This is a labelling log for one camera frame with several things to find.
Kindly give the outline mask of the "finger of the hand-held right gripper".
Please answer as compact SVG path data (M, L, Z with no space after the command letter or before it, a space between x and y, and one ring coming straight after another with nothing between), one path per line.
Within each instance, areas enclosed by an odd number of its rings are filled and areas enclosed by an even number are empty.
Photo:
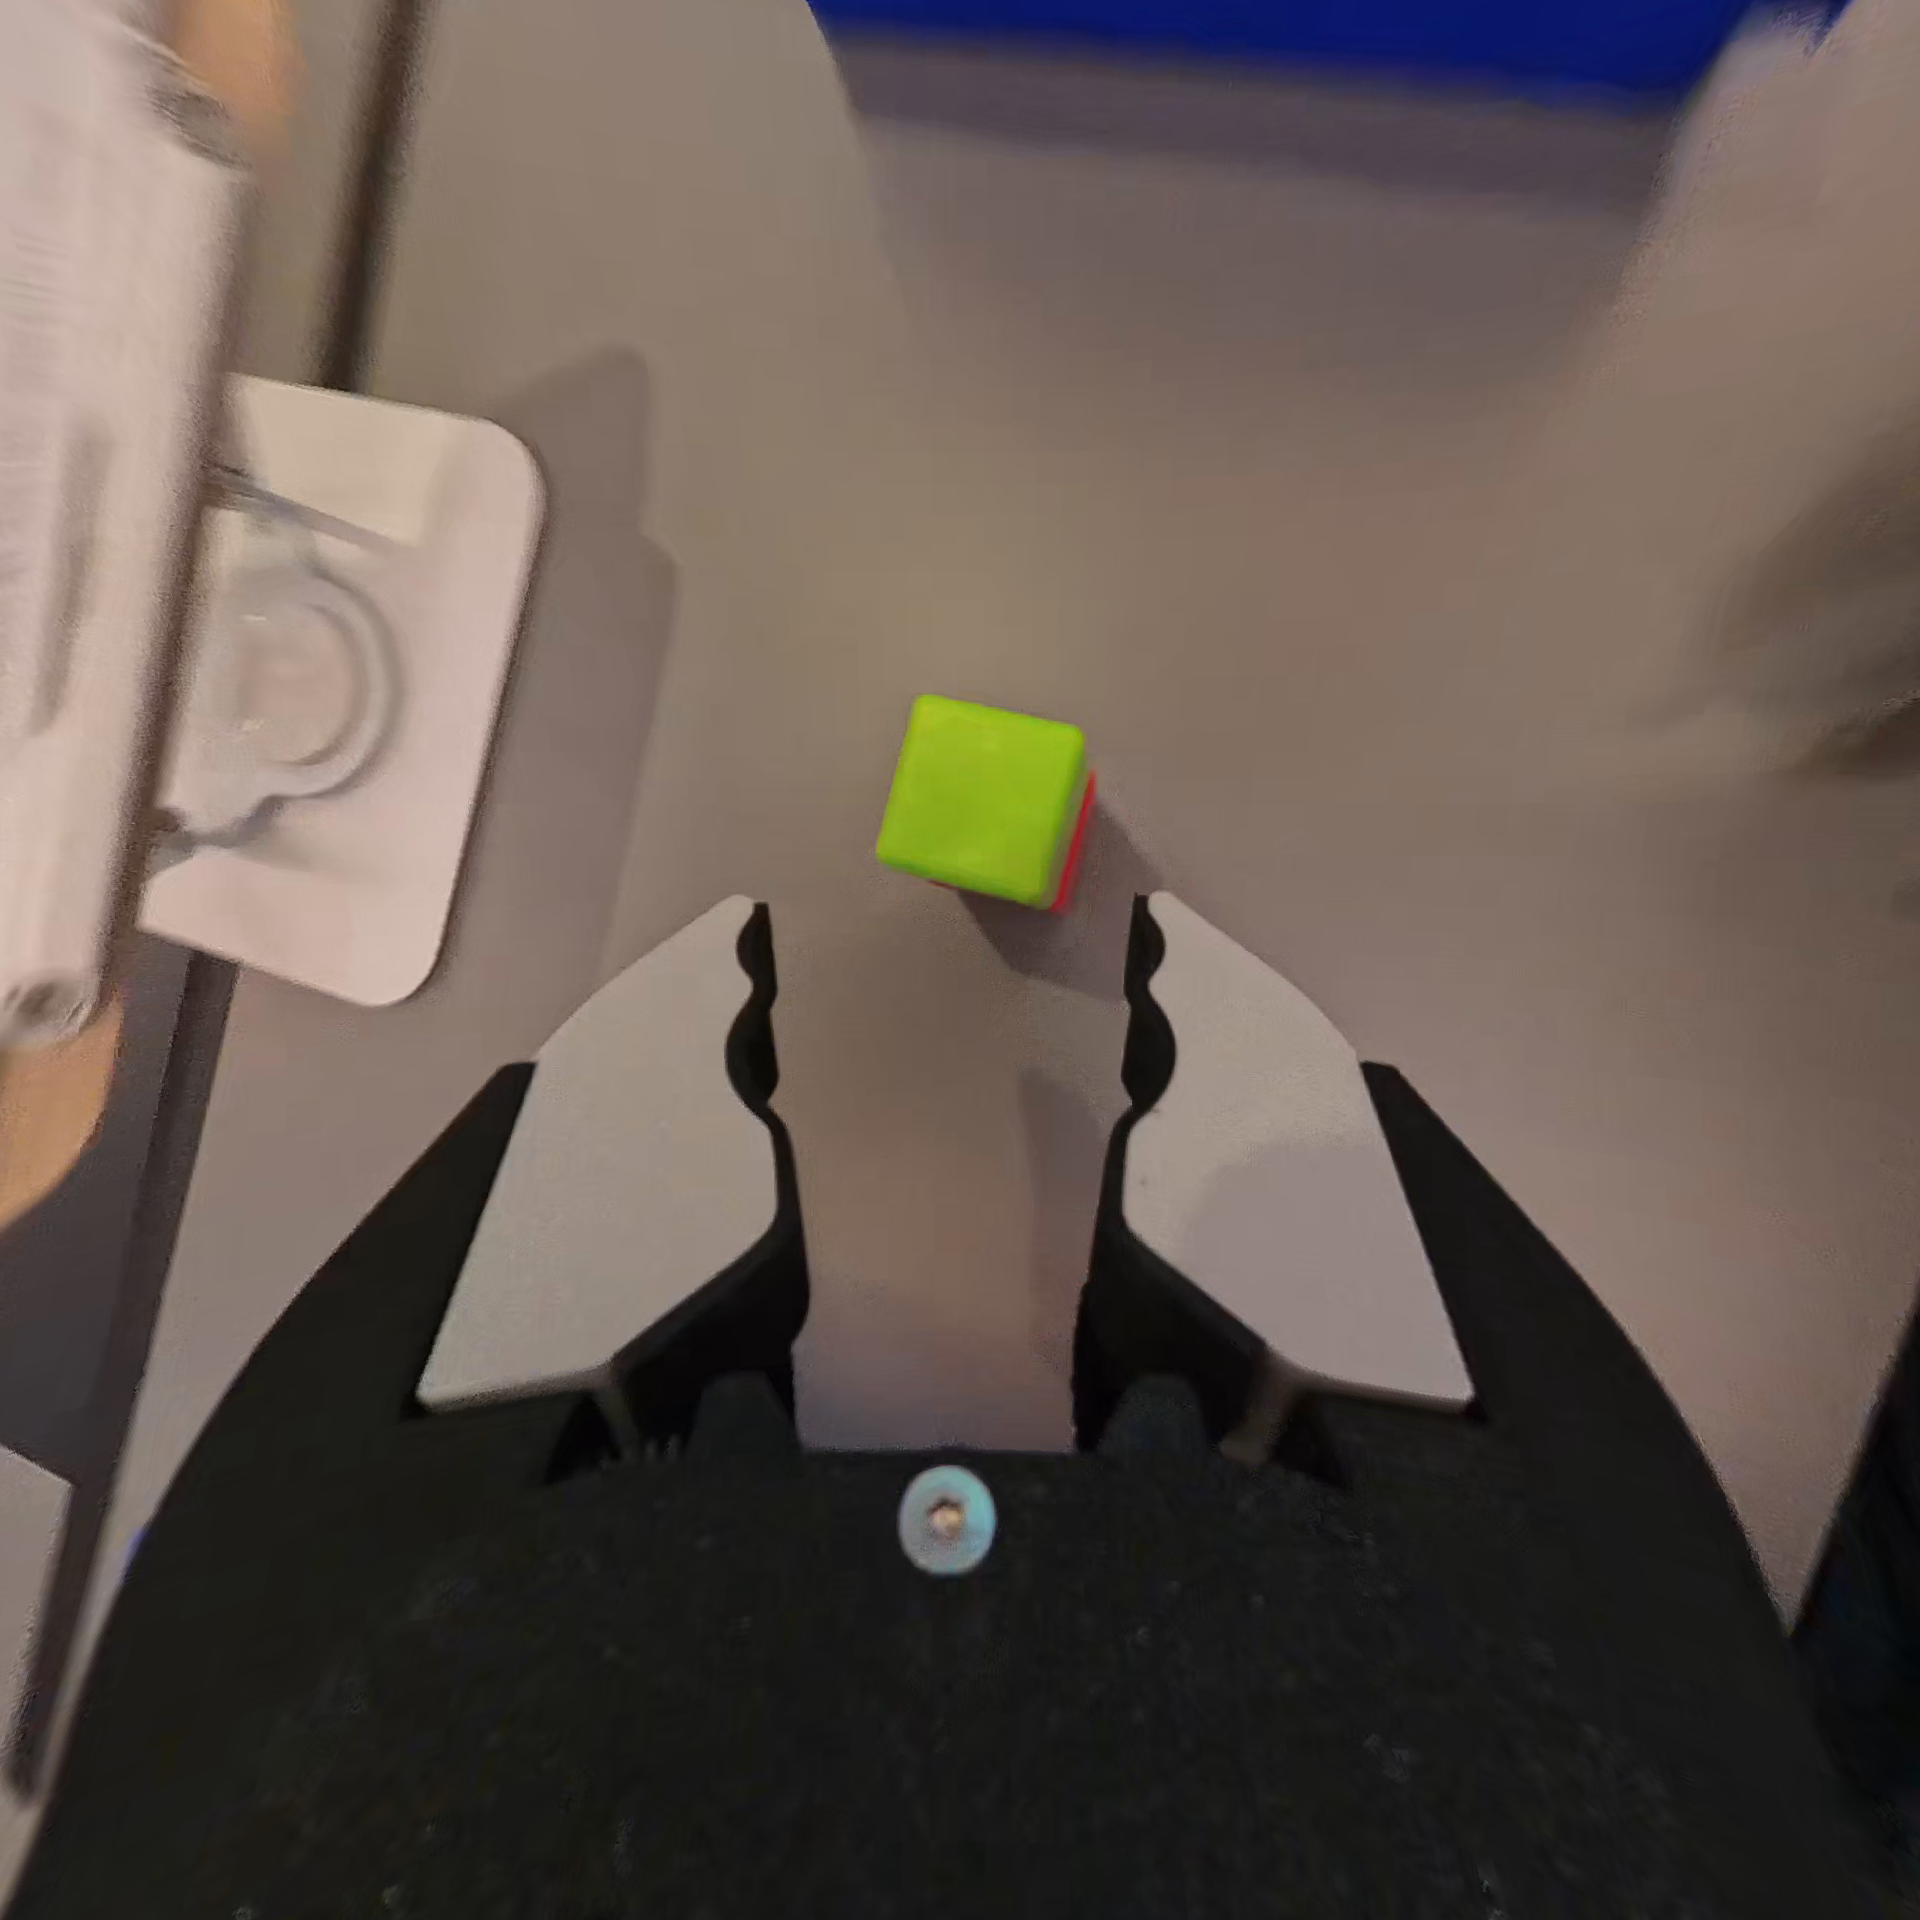
M1915 709L1920 10L1775 20L1668 149L1568 435L1576 766L1849 766Z

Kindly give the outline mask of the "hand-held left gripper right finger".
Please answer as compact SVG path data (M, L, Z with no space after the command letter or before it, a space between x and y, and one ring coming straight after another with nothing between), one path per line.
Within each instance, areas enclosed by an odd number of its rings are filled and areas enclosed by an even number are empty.
M1464 1417L1473 1377L1357 1046L1174 895L1129 910L1119 1118L1071 1323L1091 1454L1140 1377L1203 1443L1311 1400Z

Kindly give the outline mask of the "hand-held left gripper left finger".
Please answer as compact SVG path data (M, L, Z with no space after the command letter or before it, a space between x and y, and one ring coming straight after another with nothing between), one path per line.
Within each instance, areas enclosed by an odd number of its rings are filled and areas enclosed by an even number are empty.
M733 1374L794 1405L809 1286L772 1003L770 907L733 895L541 1041L418 1377L428 1409L693 1409Z

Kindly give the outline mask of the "red cube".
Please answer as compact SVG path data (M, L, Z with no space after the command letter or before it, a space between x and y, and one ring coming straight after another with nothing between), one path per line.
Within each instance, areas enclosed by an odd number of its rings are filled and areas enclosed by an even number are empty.
M980 791L962 804L958 819L937 832L927 882L1037 915L1065 915L1084 866L1091 804L1091 770L1084 770L1071 783L1071 799L1057 804Z

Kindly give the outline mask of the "green cube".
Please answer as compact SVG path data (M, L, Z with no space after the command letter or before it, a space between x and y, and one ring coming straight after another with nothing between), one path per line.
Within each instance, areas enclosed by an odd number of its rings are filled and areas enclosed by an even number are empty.
M1091 791L1084 728L927 690L907 710L878 866L1065 910Z

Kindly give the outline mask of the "blue plastic bin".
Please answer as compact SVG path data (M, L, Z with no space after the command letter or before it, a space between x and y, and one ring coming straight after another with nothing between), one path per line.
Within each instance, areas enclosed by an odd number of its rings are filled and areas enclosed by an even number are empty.
M1512 90L1682 97L1764 14L1818 30L1841 3L1764 0L813 0L829 34L1296 60Z

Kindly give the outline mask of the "grey desk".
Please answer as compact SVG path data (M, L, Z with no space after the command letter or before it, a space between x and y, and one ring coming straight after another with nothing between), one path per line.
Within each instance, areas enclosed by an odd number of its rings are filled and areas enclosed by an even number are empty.
M349 1227L716 897L772 907L801 1431L1069 1443L1137 888L1301 982L1641 1344L1785 1617L1915 1286L1915 776L1576 766L1568 435L1668 114L423 3L351 385L501 421L544 546L412 999L145 950L5 1249L74 1495L43 1808L123 1551ZM907 710L1084 728L1037 915L878 866Z

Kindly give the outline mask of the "wooden board document stand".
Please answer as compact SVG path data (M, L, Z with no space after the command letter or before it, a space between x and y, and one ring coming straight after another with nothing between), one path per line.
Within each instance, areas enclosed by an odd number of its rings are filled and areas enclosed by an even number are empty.
M232 113L258 202L284 98L275 3L151 14L151 39ZM228 344L134 918L96 1016L5 1046L5 1227L104 1126L136 932L351 1007L425 986L536 533L536 464L497 421L244 376Z

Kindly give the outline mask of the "printed instruction sheet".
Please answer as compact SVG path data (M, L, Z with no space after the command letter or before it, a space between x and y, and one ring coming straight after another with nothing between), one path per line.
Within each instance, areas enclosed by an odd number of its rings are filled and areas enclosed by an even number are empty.
M0 10L0 1029L79 1033L134 918L254 169L151 3Z

